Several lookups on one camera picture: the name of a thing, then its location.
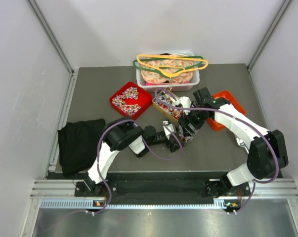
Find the clear glass jar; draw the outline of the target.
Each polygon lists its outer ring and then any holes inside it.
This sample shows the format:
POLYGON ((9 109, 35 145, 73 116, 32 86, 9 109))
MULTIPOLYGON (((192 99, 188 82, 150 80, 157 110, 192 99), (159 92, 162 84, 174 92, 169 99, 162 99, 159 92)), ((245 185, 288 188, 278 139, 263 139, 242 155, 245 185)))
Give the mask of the clear glass jar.
POLYGON ((193 136, 184 135, 184 130, 181 127, 181 125, 178 127, 177 132, 178 132, 178 138, 179 138, 182 146, 186 146, 188 143, 193 141, 193 138, 194 138, 193 136))

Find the silver metal scoop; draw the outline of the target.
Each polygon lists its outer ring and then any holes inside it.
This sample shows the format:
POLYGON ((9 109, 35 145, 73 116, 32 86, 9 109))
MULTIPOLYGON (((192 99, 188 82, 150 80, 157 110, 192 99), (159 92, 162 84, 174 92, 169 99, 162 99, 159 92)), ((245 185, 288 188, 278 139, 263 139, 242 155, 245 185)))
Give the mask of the silver metal scoop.
POLYGON ((242 148, 245 148, 245 149, 248 148, 247 145, 245 144, 245 142, 242 139, 238 138, 238 137, 236 137, 236 142, 237 142, 238 146, 240 146, 242 148))

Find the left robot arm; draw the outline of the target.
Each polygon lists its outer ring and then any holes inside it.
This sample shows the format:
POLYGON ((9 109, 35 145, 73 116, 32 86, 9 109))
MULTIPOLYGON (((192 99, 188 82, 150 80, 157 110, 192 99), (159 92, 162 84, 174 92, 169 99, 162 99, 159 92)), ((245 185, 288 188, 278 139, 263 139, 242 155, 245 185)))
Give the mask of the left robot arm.
POLYGON ((171 152, 182 151, 183 145, 176 136, 176 128, 170 121, 163 122, 163 130, 137 125, 131 117, 123 117, 107 124, 98 141, 94 164, 87 171, 83 183, 92 196, 102 192, 108 170, 118 153, 130 149, 138 158, 150 151, 150 146, 165 144, 171 152))

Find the gold candy tin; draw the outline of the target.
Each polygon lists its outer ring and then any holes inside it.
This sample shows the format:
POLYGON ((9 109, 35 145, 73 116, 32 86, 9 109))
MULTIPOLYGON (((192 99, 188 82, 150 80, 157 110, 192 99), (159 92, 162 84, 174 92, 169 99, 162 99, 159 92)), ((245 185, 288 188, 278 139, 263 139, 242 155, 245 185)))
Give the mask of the gold candy tin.
POLYGON ((184 115, 184 111, 178 109, 178 107, 182 107, 178 96, 171 92, 160 91, 153 98, 152 105, 157 111, 165 115, 168 120, 179 126, 178 120, 184 115))

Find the red candy tray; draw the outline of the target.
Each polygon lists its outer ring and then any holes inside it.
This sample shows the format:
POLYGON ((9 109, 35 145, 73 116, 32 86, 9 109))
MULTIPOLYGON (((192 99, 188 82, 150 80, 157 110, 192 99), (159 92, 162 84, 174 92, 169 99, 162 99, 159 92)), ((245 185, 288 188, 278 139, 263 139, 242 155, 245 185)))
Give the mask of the red candy tray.
POLYGON ((110 97, 109 102, 122 116, 136 120, 152 105, 152 99, 150 93, 129 81, 110 97))

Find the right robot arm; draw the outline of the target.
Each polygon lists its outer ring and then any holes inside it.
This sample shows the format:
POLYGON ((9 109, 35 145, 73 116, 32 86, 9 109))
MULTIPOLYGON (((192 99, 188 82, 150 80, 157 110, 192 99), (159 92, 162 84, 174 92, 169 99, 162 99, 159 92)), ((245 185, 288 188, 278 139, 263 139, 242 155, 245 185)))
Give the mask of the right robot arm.
POLYGON ((289 163, 285 138, 281 131, 270 131, 257 125, 237 110, 226 96, 214 97, 204 87, 193 93, 195 101, 188 97, 175 100, 176 107, 184 108, 178 119, 184 136, 194 136, 205 121, 214 120, 225 126, 248 150, 247 161, 226 172, 217 181, 206 183, 209 194, 219 197, 233 195, 240 185, 264 178, 276 177, 279 170, 289 163))

